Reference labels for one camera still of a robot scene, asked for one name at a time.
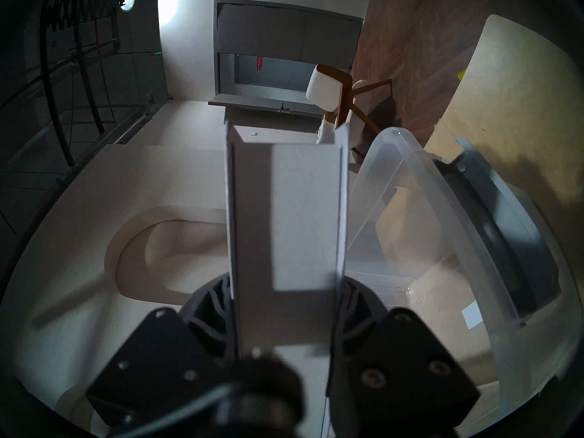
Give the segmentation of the grey black left gripper right finger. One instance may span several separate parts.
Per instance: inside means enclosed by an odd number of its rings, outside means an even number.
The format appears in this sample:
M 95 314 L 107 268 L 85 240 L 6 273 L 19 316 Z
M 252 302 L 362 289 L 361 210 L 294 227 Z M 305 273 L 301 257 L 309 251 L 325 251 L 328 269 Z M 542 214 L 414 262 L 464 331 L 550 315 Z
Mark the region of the grey black left gripper right finger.
M 343 280 L 326 396 L 335 435 L 456 435 L 480 392 L 420 316 Z

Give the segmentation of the grey black left gripper left finger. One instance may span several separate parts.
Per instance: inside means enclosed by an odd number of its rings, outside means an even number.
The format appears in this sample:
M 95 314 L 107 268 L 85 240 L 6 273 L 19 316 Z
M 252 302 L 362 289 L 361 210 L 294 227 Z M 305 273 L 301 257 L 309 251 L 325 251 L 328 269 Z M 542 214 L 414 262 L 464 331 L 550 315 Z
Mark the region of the grey black left gripper left finger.
M 178 396 L 238 354 L 229 274 L 197 289 L 176 311 L 152 310 L 86 391 L 108 426 Z

